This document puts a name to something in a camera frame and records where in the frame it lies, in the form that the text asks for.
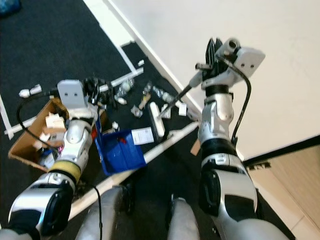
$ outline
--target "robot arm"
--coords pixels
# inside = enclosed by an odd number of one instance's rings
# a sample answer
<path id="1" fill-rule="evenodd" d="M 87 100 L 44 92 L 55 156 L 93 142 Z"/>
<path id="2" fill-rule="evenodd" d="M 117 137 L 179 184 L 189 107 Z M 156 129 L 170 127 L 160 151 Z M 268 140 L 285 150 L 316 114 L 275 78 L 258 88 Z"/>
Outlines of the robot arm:
<path id="1" fill-rule="evenodd" d="M 80 81 L 64 80 L 57 87 L 72 118 L 64 135 L 64 148 L 48 173 L 15 199 L 9 228 L 0 231 L 1 240 L 47 239 L 68 224 L 76 184 L 88 162 L 91 129 L 98 118 L 98 108 L 88 103 Z"/>
<path id="2" fill-rule="evenodd" d="M 235 132 L 233 139 L 229 137 L 234 117 L 229 88 L 243 80 L 243 75 L 248 80 L 264 58 L 261 51 L 241 47 L 235 38 L 224 44 L 211 39 L 206 64 L 202 64 L 209 69 L 202 69 L 206 99 L 198 131 L 202 150 L 199 205 L 211 215 L 223 240 L 287 239 L 274 225 L 257 219 L 256 188 L 237 156 Z"/>

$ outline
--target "blue plastic basket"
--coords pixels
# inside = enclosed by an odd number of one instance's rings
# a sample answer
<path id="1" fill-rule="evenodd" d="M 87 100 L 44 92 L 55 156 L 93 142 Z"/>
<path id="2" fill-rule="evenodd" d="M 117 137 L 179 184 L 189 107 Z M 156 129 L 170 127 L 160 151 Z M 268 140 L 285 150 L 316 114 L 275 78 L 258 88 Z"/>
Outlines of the blue plastic basket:
<path id="1" fill-rule="evenodd" d="M 99 118 L 95 126 L 95 144 L 107 176 L 147 165 L 140 146 L 134 144 L 131 130 L 102 134 Z"/>

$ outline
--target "yellow band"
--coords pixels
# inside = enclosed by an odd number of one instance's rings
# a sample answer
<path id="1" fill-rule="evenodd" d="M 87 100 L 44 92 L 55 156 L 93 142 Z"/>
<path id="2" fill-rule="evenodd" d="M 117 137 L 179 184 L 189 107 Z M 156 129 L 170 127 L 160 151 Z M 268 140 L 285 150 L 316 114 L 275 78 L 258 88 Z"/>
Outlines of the yellow band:
<path id="1" fill-rule="evenodd" d="M 80 168 L 71 161 L 56 161 L 53 166 L 50 168 L 49 172 L 52 170 L 62 170 L 71 174 L 75 181 L 78 182 L 81 176 Z"/>

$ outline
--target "white wall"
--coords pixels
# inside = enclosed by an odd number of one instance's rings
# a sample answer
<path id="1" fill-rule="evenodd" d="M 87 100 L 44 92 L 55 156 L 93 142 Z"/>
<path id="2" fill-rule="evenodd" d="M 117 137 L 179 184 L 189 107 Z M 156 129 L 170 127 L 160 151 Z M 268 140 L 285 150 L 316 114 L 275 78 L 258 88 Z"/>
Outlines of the white wall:
<path id="1" fill-rule="evenodd" d="M 251 77 L 251 100 L 238 132 L 246 158 L 320 134 L 318 0 L 110 1 L 183 86 L 195 63 L 204 61 L 210 37 L 236 37 L 265 52 Z M 245 83 L 232 90 L 236 119 Z M 203 106 L 200 88 L 190 96 Z"/>

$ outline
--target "cable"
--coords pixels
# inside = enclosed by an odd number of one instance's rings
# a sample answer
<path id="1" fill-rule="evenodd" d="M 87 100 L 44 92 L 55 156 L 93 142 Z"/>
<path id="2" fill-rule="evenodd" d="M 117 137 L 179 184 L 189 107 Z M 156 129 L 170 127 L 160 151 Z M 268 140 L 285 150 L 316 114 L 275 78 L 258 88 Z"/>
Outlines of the cable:
<path id="1" fill-rule="evenodd" d="M 96 194 L 98 195 L 98 205 L 99 205 L 99 228 L 100 228 L 100 240 L 102 240 L 102 210 L 101 210 L 101 197 L 100 193 L 97 189 L 96 186 L 88 184 L 87 186 L 92 187 L 95 191 Z"/>
<path id="2" fill-rule="evenodd" d="M 247 91 L 246 91 L 246 96 L 245 96 L 245 99 L 244 99 L 244 103 L 243 103 L 243 106 L 242 106 L 242 109 L 241 109 L 239 118 L 238 118 L 238 120 L 236 121 L 234 130 L 233 130 L 233 133 L 232 133 L 232 137 L 231 137 L 231 143 L 232 143 L 234 146 L 236 146 L 237 140 L 238 140 L 238 138 L 236 137 L 237 131 L 238 131 L 238 129 L 239 129 L 239 126 L 240 126 L 240 123 L 241 123 L 241 121 L 242 121 L 242 118 L 244 117 L 244 114 L 245 114 L 245 111 L 246 111 L 246 108 L 247 108 L 247 105 L 248 105 L 248 102 L 249 102 L 249 99 L 250 99 L 250 95 L 251 95 L 251 83 L 250 83 L 249 79 L 247 78 L 247 76 L 246 76 L 241 70 L 239 70 L 237 67 L 235 67 L 229 60 L 227 60 L 226 58 L 221 57 L 221 56 L 217 56 L 217 59 L 218 59 L 219 61 L 223 62 L 224 64 L 226 64 L 226 65 L 227 65 L 230 69 L 232 69 L 235 73 L 237 73 L 238 75 L 240 75 L 240 77 L 243 78 L 243 80 L 245 81 L 246 87 L 247 87 Z"/>
<path id="3" fill-rule="evenodd" d="M 21 112 L 21 109 L 23 108 L 23 106 L 35 99 L 39 99 L 39 98 L 42 98 L 42 97 L 47 97 L 47 96 L 50 96 L 50 95 L 53 95 L 54 93 L 56 93 L 56 89 L 53 88 L 52 90 L 49 90 L 49 91 L 45 91 L 45 92 L 41 92 L 41 93 L 37 93 L 35 95 L 32 95 L 30 96 L 29 98 L 27 98 L 26 100 L 24 100 L 22 103 L 20 103 L 20 105 L 18 106 L 17 110 L 16 110 L 16 119 L 18 121 L 18 123 L 20 124 L 20 126 L 22 127 L 22 129 L 27 132 L 29 135 L 31 135 L 34 139 L 40 141 L 41 143 L 43 143 L 44 145 L 48 146 L 55 154 L 58 154 L 58 150 L 54 147 L 54 146 L 51 146 L 50 144 L 48 144 L 47 142 L 41 140 L 37 135 L 35 135 L 33 132 L 31 132 L 28 128 L 26 128 L 24 126 L 24 123 L 22 122 L 21 120 L 21 117 L 20 117 L 20 112 Z"/>

